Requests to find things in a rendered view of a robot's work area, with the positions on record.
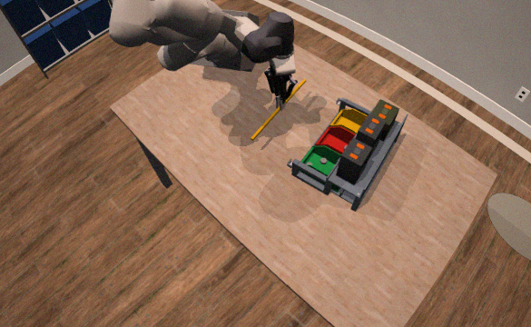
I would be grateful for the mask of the grey metal shelf rack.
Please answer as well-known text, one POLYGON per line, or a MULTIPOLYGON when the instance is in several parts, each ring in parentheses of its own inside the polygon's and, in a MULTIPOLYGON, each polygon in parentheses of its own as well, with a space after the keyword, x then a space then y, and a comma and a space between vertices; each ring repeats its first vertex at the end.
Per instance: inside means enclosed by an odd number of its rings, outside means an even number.
MULTIPOLYGON (((355 104, 351 102, 350 100, 347 100, 346 98, 342 97, 338 98, 336 100, 336 104, 339 105, 339 111, 344 110, 346 106, 355 109, 365 115, 368 115, 373 111, 370 111, 358 104, 355 104)), ((345 201, 352 204, 351 210, 356 212, 358 206, 362 202, 363 198, 365 197, 366 193, 368 192, 370 186, 373 184, 375 178, 377 177, 381 167, 385 163, 385 161, 388 158, 389 153, 391 152, 394 144, 396 143, 396 137, 398 139, 398 136, 400 134, 400 129, 402 130, 403 123, 406 121, 406 118, 408 117, 408 114, 406 114, 402 124, 395 120, 395 123, 393 124, 392 128, 390 129, 390 132, 388 133, 386 139, 383 141, 379 140, 379 144, 377 145, 376 149, 374 150, 373 154, 370 156, 367 165, 365 167, 365 170, 355 183, 355 185, 341 179, 336 175, 338 166, 339 166, 339 160, 336 162, 332 170, 330 171, 329 175, 326 176, 313 168, 307 166, 306 164, 302 163, 301 161, 294 159, 292 162, 291 159, 289 159, 287 166, 289 168, 292 167, 291 175, 295 176, 296 178, 300 179, 304 183, 312 186, 313 188, 317 189, 318 191, 329 195, 330 192, 336 194, 338 197, 344 199, 345 201), (401 127, 401 128, 400 128, 401 127), (392 139, 393 138, 393 139, 392 139), (393 141, 394 140, 394 141, 393 141), (392 144, 391 149, 389 148, 392 144), (384 155, 383 155, 384 154, 384 155), (385 156, 386 155, 386 156, 385 156), (383 156, 383 157, 382 157, 383 156), (385 157, 384 157, 385 156, 385 157), (381 159, 381 160, 380 160, 381 159), (382 161, 383 159, 383 161, 382 161), (379 168, 380 166, 380 168, 379 168), (379 168, 379 170, 377 170, 379 168), (307 176, 305 173, 302 173, 300 169, 313 176, 314 178, 320 180, 321 182, 325 183, 322 184, 313 178, 307 176), (376 172, 376 173, 375 173, 376 172), (372 178, 373 177, 373 178, 372 178), (370 179, 369 179, 370 178, 370 179), (372 178, 372 179, 371 179, 372 178), (372 181, 372 182, 369 182, 372 181), (337 185, 340 189, 338 192, 335 192, 331 189, 332 183, 337 185), (366 185, 366 186, 365 186, 366 185), (368 186, 369 185, 369 186, 368 186), (368 186, 368 187, 367 187, 368 186), (330 188, 329 188, 330 187, 330 188), (365 188, 364 188, 365 187, 365 188), (367 188, 366 188, 367 187, 367 188), (364 192, 365 190, 365 192, 364 192), (363 191, 363 192, 362 192, 363 191), (363 195, 362 195, 363 194, 363 195)))

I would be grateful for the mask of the yellow open bin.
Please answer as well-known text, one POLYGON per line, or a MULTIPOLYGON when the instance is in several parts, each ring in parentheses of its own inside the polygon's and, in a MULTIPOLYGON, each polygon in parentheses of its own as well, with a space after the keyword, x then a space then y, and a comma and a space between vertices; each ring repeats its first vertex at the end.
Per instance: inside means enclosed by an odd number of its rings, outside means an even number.
POLYGON ((358 132, 358 129, 363 124, 367 115, 355 110, 344 109, 340 110, 339 114, 330 124, 330 127, 342 127, 354 134, 358 132))

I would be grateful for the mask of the green open bin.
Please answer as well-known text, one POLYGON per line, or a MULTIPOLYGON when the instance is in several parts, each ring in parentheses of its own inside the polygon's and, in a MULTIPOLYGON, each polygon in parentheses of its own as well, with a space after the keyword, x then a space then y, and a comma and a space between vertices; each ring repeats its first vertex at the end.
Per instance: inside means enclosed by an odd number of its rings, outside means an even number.
MULTIPOLYGON (((317 170, 318 172, 328 176, 330 171, 332 170, 332 168, 336 164, 336 162, 339 160, 339 158, 340 158, 340 154, 338 154, 337 152, 329 149, 326 146, 312 146, 311 149, 308 151, 308 153, 305 155, 305 157, 302 159, 301 162, 304 163, 304 164, 306 164, 308 162, 311 162, 313 165, 307 164, 309 167, 311 167, 311 168, 317 170), (321 158, 326 158, 327 159, 327 163, 326 164, 320 163, 320 159, 321 158)), ((302 173, 305 173, 301 169, 300 169, 300 171, 302 173)), ((305 174, 307 176, 313 178, 314 180, 324 184, 323 182, 317 180, 313 176, 311 176, 311 175, 309 175, 307 173, 305 173, 305 174)), ((338 192, 340 188, 338 186, 336 186, 335 184, 332 184, 331 189, 333 191, 335 191, 335 192, 338 192)))

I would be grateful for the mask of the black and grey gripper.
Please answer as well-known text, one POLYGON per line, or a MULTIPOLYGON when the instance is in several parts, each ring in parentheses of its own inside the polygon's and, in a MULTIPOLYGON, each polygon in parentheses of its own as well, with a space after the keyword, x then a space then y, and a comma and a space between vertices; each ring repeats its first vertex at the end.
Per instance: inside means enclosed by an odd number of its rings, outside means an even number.
POLYGON ((292 75, 291 74, 276 75, 276 73, 275 73, 273 67, 271 66, 271 64, 270 64, 270 68, 268 68, 264 73, 267 76, 268 83, 269 83, 269 86, 270 86, 270 91, 272 93, 275 93, 275 95, 276 95, 276 109, 278 107, 280 107, 280 110, 282 111, 284 109, 284 107, 285 107, 284 103, 290 97, 291 92, 292 92, 292 90, 294 88, 294 85, 298 81, 297 80, 294 81, 292 79, 292 75), (289 87, 288 87, 288 90, 287 90, 287 82, 288 81, 290 81, 290 83, 289 83, 289 87))

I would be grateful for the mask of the orange bar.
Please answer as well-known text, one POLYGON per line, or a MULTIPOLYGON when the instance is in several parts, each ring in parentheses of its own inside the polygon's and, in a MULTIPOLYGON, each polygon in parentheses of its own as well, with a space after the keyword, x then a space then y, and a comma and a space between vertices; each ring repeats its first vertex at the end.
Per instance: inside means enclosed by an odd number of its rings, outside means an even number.
MULTIPOLYGON (((296 94, 296 92, 304 85, 306 82, 306 79, 304 79, 291 93, 291 96, 286 100, 286 103, 291 99, 293 95, 296 94)), ((280 111, 280 107, 277 108, 277 110, 269 117, 269 119, 261 126, 261 128, 252 136, 251 140, 253 141, 259 133, 266 127, 266 125, 273 119, 273 117, 280 111)))

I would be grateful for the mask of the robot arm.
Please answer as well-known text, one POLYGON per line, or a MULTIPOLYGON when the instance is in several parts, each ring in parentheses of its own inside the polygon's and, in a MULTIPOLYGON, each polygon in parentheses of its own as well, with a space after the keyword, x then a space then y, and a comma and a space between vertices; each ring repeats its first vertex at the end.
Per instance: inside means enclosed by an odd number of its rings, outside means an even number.
POLYGON ((127 47, 161 46, 158 59, 169 71, 209 55, 230 59, 239 49, 255 64, 270 60, 276 75, 296 73, 293 19, 282 12, 258 27, 248 17, 223 13, 222 20, 211 0, 113 0, 109 36, 127 47))

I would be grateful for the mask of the red bin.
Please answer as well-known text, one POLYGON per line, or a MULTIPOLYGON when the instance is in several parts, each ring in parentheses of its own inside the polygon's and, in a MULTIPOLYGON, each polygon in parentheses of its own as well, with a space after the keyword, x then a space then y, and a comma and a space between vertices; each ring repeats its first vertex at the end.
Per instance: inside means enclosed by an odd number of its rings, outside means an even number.
POLYGON ((344 151, 344 146, 349 144, 349 142, 354 136, 354 133, 340 126, 328 127, 325 133, 317 141, 316 146, 327 146, 333 151, 342 154, 342 152, 344 151))

